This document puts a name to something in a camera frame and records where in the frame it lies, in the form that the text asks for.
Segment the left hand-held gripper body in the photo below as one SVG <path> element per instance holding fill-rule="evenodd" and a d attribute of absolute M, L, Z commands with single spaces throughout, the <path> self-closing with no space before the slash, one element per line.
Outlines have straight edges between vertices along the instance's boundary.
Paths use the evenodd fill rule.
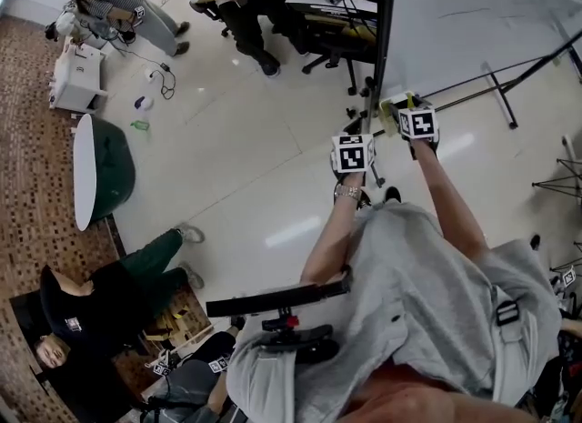
<path fill-rule="evenodd" d="M 350 121 L 332 137 L 330 165 L 338 182 L 348 174 L 367 172 L 375 158 L 374 137 L 362 131 L 361 118 Z"/>

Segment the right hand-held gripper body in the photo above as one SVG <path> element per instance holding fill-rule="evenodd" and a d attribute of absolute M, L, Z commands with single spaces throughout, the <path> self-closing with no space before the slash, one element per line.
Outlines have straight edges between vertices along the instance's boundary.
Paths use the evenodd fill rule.
<path fill-rule="evenodd" d="M 409 143 L 411 157 L 416 160 L 413 141 L 424 141 L 437 153 L 439 145 L 439 125 L 436 110 L 431 103 L 418 96 L 407 96 L 406 106 L 398 109 L 399 134 Z"/>

